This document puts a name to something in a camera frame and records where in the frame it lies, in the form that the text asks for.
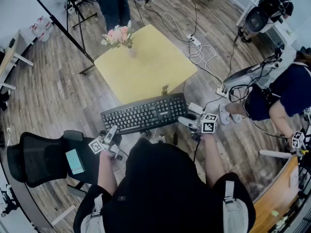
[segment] extension cord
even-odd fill
[[[201,45],[201,42],[199,42],[198,39],[195,38],[194,36],[192,36],[191,34],[188,34],[188,35],[187,35],[187,39],[188,39],[189,41],[191,41],[191,43],[192,43],[193,45],[195,45],[196,47],[198,47],[198,46]]]
[[[223,92],[221,88],[217,88],[216,94],[227,99],[229,98],[228,92]]]

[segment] wooden desk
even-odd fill
[[[298,167],[297,157],[290,158],[275,180],[254,201],[256,221],[251,233],[267,233],[289,210],[298,193],[290,188],[291,173]]]
[[[1,77],[1,80],[3,81],[3,82],[0,82],[0,85],[6,86],[6,87],[13,89],[13,90],[16,89],[15,86],[4,83],[4,80],[6,79],[7,75],[9,74],[9,72],[11,70],[11,69],[7,70],[7,66],[9,64],[11,64],[11,68],[16,67],[16,64],[14,62],[12,62],[14,60],[14,58],[20,59],[23,62],[25,62],[31,66],[34,65],[33,62],[27,60],[26,58],[21,56],[19,53],[17,53],[18,52],[17,49],[18,49],[19,45],[24,45],[24,46],[27,45],[24,38],[20,35],[19,31],[14,35],[14,39],[15,39],[14,45],[11,48],[7,48],[5,50],[4,59],[0,65],[0,77]]]
[[[122,104],[161,96],[162,87],[171,92],[196,73],[196,66],[154,26],[133,34],[135,58],[121,46],[108,50],[95,66]]]

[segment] yellow table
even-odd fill
[[[161,96],[162,87],[171,92],[196,73],[191,61],[154,26],[147,25],[133,34],[128,49],[110,49],[95,61],[95,66],[122,104]]]

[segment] white slipper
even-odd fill
[[[230,123],[230,113],[225,110],[224,104],[219,105],[219,115],[220,115],[220,121],[224,125],[228,125]]]
[[[242,116],[239,114],[231,114],[231,116],[235,123],[240,123],[242,121]]]

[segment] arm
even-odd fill
[[[98,169],[98,185],[111,195],[114,194],[118,185],[111,165],[111,154],[109,151],[102,151]]]
[[[275,124],[276,128],[280,130],[286,137],[293,136],[294,133],[286,121],[287,113],[285,111],[284,106],[281,104],[280,100],[278,100],[271,106],[269,110],[269,115],[271,120]],[[292,141],[290,139],[288,143],[289,146],[291,147]]]
[[[219,178],[225,175],[225,168],[213,135],[202,135],[202,141],[205,149],[205,173],[207,185],[212,188]]]

